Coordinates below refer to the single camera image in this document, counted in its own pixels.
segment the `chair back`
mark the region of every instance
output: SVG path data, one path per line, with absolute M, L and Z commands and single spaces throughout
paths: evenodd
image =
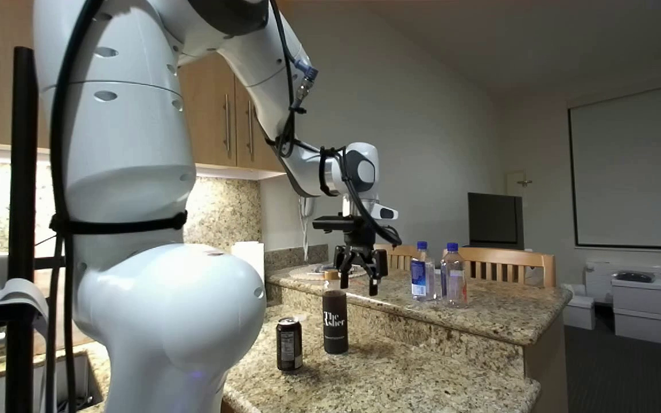
M 552 254 L 496 247 L 460 247 L 465 276 L 494 283 L 526 284 L 529 273 L 542 273 L 542 287 L 556 287 Z
M 409 271 L 414 256 L 420 256 L 420 249 L 413 245 L 386 247 L 387 271 Z

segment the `metal pole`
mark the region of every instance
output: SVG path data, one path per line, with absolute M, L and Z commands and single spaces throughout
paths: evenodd
M 33 278 L 36 76 L 14 49 L 8 278 Z M 6 413 L 32 413 L 32 312 L 6 324 Z

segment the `soda can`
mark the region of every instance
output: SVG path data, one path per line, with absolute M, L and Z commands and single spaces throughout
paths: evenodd
M 302 364 L 302 325 L 293 317 L 281 317 L 278 333 L 278 369 L 295 371 Z

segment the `white wall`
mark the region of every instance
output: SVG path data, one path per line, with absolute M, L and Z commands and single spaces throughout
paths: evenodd
M 533 183 L 506 183 L 523 194 L 526 245 L 556 254 L 560 283 L 580 283 L 584 261 L 661 267 L 661 249 L 576 247 L 569 175 L 567 107 L 661 85 L 652 62 L 598 80 L 556 86 L 503 102 L 505 164 Z
M 289 23 L 319 67 L 297 137 L 366 140 L 380 155 L 380 199 L 399 208 L 405 242 L 468 241 L 468 190 L 503 190 L 496 102 L 352 2 L 290 2 Z M 316 215 L 334 213 L 324 199 Z M 269 249 L 301 245 L 297 201 L 287 179 L 262 183 Z M 311 234 L 311 242 L 340 237 Z

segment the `kitchen counter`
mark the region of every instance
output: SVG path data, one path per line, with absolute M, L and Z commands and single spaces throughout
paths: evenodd
M 269 296 L 281 307 L 319 315 L 324 283 L 289 273 L 295 271 L 281 268 L 269 278 Z M 519 409 L 564 413 L 567 364 L 560 315 L 567 300 L 569 291 L 561 289 L 468 280 L 468 300 L 460 304 L 418 303 L 410 299 L 405 273 L 383 278 L 378 296 L 366 296 L 362 276 L 349 283 L 349 335 L 426 349 L 444 359 L 453 357 L 458 366 L 511 384 L 534 380 L 539 386 L 534 406 Z
M 274 271 L 271 283 L 281 289 L 301 289 L 310 293 L 324 291 L 320 280 L 295 280 L 289 278 L 289 273 L 290 268 Z M 369 296 L 366 278 L 351 278 L 349 300 L 451 330 L 526 346 L 537 342 L 552 317 L 560 315 L 569 300 L 569 291 L 468 280 L 468 303 L 464 304 L 448 304 L 442 300 L 418 303 L 409 291 L 409 276 L 393 273 L 380 278 L 378 296 Z
M 366 296 L 349 287 L 349 354 L 320 349 L 324 283 L 269 278 L 274 304 L 250 354 L 228 371 L 227 411 L 567 411 L 560 309 L 564 291 L 469 283 L 465 304 L 414 303 L 402 273 Z M 302 324 L 302 369 L 274 366 L 274 322 Z M 107 354 L 86 350 L 107 393 Z
M 302 369 L 274 364 L 274 322 L 290 315 L 302 324 Z M 320 349 L 313 312 L 269 307 L 250 354 L 228 371 L 227 395 L 241 395 L 259 411 L 528 411 L 539 386 L 465 364 L 386 338 L 356 335 L 349 354 Z

